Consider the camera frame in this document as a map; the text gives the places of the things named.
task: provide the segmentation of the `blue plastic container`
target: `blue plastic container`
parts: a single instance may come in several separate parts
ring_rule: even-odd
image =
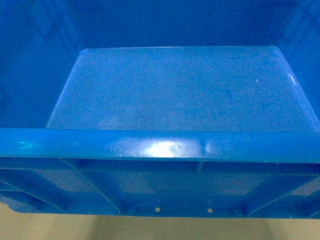
[[[0,13],[0,202],[320,218],[320,0],[17,0]]]

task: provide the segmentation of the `beige floor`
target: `beige floor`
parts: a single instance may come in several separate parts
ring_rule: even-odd
[[[320,220],[21,214],[0,204],[1,240],[318,240]]]

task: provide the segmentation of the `blue plastic crate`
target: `blue plastic crate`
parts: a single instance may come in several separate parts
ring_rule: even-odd
[[[18,0],[0,13],[0,202],[320,218],[320,0]]]

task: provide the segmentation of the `plastic storage bin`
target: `plastic storage bin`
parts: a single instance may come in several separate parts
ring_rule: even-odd
[[[0,201],[11,209],[320,218],[319,0],[19,0],[0,12]],[[217,68],[201,59],[230,49],[248,54],[246,72],[230,60],[233,77],[212,85]],[[157,68],[143,65],[147,51]],[[156,84],[172,66],[196,81]]]

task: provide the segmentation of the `blue plastic surface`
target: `blue plastic surface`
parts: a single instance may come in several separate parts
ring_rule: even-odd
[[[0,202],[11,209],[320,218],[320,0],[4,1],[0,46]],[[171,54],[170,66],[185,71],[172,82],[106,79],[128,76],[123,66],[130,58],[120,59],[123,47],[168,46],[136,48],[132,66],[144,62],[147,67],[139,69],[149,76],[172,75],[164,67]],[[201,58],[223,56],[229,47],[175,46],[245,46],[237,49],[256,57],[241,58],[248,64],[239,72],[237,61],[229,60],[229,71],[221,62],[217,75]],[[114,49],[81,52],[98,48]],[[122,48],[113,55],[119,70],[99,70],[111,67],[103,59],[115,48]],[[162,66],[152,70],[142,56],[155,49],[169,52],[152,53]],[[233,52],[233,58],[239,55]],[[186,65],[177,67],[179,62]],[[82,86],[88,78],[79,71],[95,78],[103,73],[96,81],[105,84]],[[219,89],[206,73],[219,76]],[[232,77],[222,81],[223,73]],[[237,73],[248,82],[237,82]],[[194,85],[181,79],[192,74]],[[261,77],[267,81],[258,87]],[[113,91],[103,95],[108,88]],[[239,97],[243,88],[248,98]],[[148,102],[150,108],[136,111],[140,92],[139,105]],[[215,124],[208,113],[212,97],[219,106]],[[94,104],[85,105],[86,98]],[[196,107],[205,103],[205,109]],[[188,106],[193,110],[186,112]],[[65,129],[44,129],[52,112],[47,127]],[[139,122],[141,113],[153,115]]]

